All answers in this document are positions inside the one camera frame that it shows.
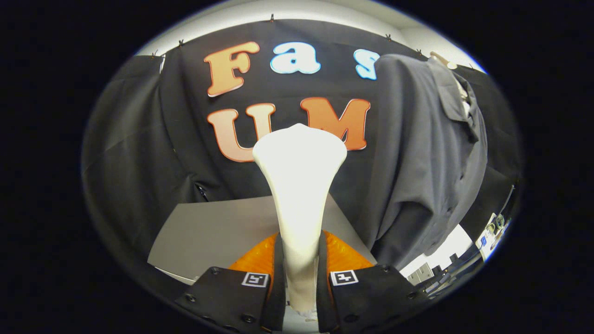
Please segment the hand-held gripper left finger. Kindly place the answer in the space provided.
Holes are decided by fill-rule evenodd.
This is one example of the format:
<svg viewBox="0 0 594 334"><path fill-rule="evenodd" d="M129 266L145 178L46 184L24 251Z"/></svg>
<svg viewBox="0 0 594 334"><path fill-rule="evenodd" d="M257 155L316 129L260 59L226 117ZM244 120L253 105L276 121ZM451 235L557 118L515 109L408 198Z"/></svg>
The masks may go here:
<svg viewBox="0 0 594 334"><path fill-rule="evenodd" d="M284 329L286 285L284 247L280 233L276 233L229 268L208 268L176 304L227 331L273 334Z"/></svg>

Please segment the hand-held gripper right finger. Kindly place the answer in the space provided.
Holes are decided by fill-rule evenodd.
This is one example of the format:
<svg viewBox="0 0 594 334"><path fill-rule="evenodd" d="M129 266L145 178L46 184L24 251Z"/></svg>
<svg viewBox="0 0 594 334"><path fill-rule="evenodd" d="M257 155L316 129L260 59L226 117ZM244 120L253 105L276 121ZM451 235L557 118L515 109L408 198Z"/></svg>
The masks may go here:
<svg viewBox="0 0 594 334"><path fill-rule="evenodd" d="M319 239L317 317L321 333L381 334L429 307L424 288L396 268L372 264L328 231Z"/></svg>

